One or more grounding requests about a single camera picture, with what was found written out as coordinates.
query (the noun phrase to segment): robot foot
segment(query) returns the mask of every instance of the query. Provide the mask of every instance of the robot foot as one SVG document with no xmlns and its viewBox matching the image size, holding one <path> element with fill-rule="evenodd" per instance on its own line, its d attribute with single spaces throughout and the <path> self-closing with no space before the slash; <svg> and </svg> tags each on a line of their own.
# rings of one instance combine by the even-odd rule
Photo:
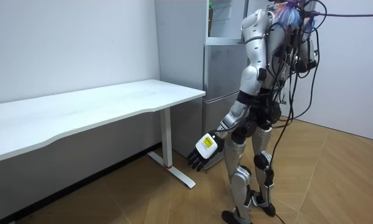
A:
<svg viewBox="0 0 373 224">
<path fill-rule="evenodd" d="M 251 190 L 250 192 L 250 195 L 254 195 L 255 194 L 255 190 Z M 269 217 L 274 217 L 276 215 L 276 209 L 275 209 L 275 206 L 273 206 L 273 204 L 269 204 L 269 206 L 267 207 L 262 207 L 260 206 L 259 204 L 256 205 L 255 203 L 253 203 L 256 207 L 260 207 L 262 208 L 262 210 L 269 216 Z"/>
<path fill-rule="evenodd" d="M 225 221 L 228 224 L 253 224 L 250 220 L 246 220 L 245 222 L 240 223 L 235 218 L 234 213 L 230 212 L 230 211 L 223 211 L 222 212 L 222 219 L 223 219 L 223 221 Z"/>
<path fill-rule="evenodd" d="M 276 215 L 276 209 L 275 206 L 269 204 L 268 207 L 262 207 L 262 210 L 270 217 L 274 217 Z"/>
</svg>

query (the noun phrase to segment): desk leg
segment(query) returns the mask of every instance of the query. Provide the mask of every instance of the desk leg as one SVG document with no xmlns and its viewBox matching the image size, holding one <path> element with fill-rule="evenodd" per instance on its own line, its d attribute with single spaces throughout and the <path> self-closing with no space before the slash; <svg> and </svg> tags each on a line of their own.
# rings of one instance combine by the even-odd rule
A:
<svg viewBox="0 0 373 224">
<path fill-rule="evenodd" d="M 149 152 L 148 155 L 155 161 L 160 163 L 168 171 L 174 174 L 180 181 L 182 181 L 190 189 L 193 188 L 196 183 L 188 178 L 185 174 L 179 171 L 177 168 L 172 166 L 172 145 L 171 145 L 171 116 L 169 108 L 160 111 L 161 118 L 161 140 L 163 142 L 163 158 L 158 156 L 154 152 Z"/>
</svg>

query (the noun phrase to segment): yellow label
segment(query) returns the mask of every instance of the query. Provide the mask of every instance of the yellow label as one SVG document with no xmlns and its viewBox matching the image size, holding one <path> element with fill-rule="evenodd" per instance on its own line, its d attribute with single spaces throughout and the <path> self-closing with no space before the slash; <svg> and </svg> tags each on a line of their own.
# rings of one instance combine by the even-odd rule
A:
<svg viewBox="0 0 373 224">
<path fill-rule="evenodd" d="M 206 138 L 204 139 L 204 144 L 205 144 L 205 146 L 207 146 L 207 147 L 212 146 L 212 141 L 211 141 L 210 137 L 206 137 Z"/>
</svg>

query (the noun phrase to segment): black baseboard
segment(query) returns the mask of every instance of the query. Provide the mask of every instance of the black baseboard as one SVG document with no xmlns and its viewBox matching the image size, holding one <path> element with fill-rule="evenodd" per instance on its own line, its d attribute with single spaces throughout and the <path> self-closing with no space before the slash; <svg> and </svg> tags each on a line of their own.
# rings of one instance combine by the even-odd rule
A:
<svg viewBox="0 0 373 224">
<path fill-rule="evenodd" d="M 22 210 L 19 210 L 11 215 L 8 215 L 7 217 L 5 218 L 2 218 L 0 219 L 0 224 L 8 224 L 10 222 L 13 222 L 13 221 L 16 221 L 16 220 L 20 220 L 30 214 L 32 214 L 33 212 L 36 212 L 37 210 L 49 205 L 50 203 L 94 182 L 95 180 L 98 180 L 99 178 L 119 169 L 120 167 L 123 167 L 127 164 L 129 164 L 130 162 L 133 162 L 137 159 L 139 159 L 140 157 L 143 157 L 144 155 L 146 155 L 148 152 L 151 152 L 153 150 L 156 150 L 158 148 L 161 147 L 161 142 L 160 143 L 157 143 L 153 146 L 150 146 L 149 148 L 141 151 L 141 152 L 138 152 L 137 154 L 131 156 L 131 157 L 128 157 L 126 159 L 124 159 L 123 161 L 120 161 L 110 167 L 107 167 L 106 169 L 103 169 L 95 174 L 92 174 L 91 176 L 83 179 L 83 180 L 80 180 L 78 181 L 77 183 L 75 184 L 72 184 L 62 190 L 59 190 L 58 192 L 52 194 L 52 195 L 49 195 L 48 197 L 42 199 L 42 200 L 39 200 L 38 202 L 36 203 L 33 203 L 32 205 L 29 205 L 27 206 L 26 208 L 23 208 Z"/>
</svg>

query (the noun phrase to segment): refrigerator door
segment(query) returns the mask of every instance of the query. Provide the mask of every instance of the refrigerator door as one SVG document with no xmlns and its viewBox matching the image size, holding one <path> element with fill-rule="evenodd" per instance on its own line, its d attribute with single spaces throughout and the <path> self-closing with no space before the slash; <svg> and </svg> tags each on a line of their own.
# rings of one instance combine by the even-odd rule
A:
<svg viewBox="0 0 373 224">
<path fill-rule="evenodd" d="M 187 157 L 202 137 L 203 100 L 181 103 L 171 107 L 172 148 Z"/>
<path fill-rule="evenodd" d="M 238 91 L 248 60 L 245 45 L 206 45 L 204 54 L 205 100 L 213 101 Z"/>
<path fill-rule="evenodd" d="M 203 105 L 204 109 L 204 123 L 203 133 L 217 129 L 222 118 L 229 112 L 230 107 L 235 103 L 237 93 L 227 96 L 225 98 L 212 101 L 210 103 L 205 102 Z M 224 152 L 219 152 L 213 159 L 210 160 L 204 166 L 204 169 L 208 169 L 224 157 Z"/>
</svg>

